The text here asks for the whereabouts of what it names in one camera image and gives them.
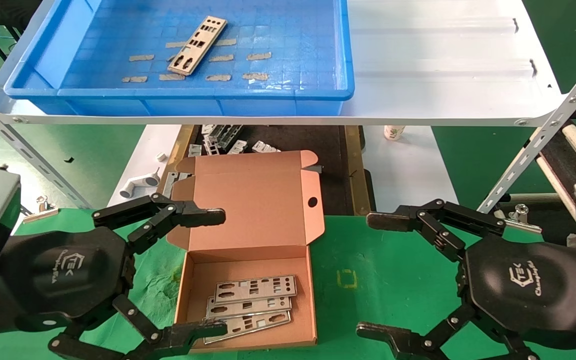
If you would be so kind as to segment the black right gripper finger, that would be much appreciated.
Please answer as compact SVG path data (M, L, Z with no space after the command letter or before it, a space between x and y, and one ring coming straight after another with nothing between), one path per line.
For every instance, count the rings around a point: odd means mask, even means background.
M466 255L466 243L450 228L484 238L501 236L506 223L491 214L435 199L421 206L400 205L394 212L370 212L366 224L375 230L416 231L430 245L451 262L462 262Z

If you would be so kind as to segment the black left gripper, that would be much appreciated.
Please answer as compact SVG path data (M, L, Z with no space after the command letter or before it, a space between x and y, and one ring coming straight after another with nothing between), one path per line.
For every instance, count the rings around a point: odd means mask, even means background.
M48 350L65 360L161 360L183 356L201 338L226 334L222 320L178 323L158 329L126 294L133 285L134 255L141 255L176 227L218 226L222 208L199 208L161 193L97 210L86 232L14 235L0 252L0 333L64 331ZM142 223L123 239L112 230ZM141 335L128 353L82 342L119 313Z

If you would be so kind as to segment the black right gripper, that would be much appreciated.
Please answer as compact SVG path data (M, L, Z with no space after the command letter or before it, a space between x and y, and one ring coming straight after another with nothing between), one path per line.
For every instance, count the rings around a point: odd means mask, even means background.
M469 322L508 351L479 360L539 360L525 342L576 350L576 248L487 235L466 249L461 268L468 303L426 335L365 321L356 334L388 344L396 360L450 360L442 346Z

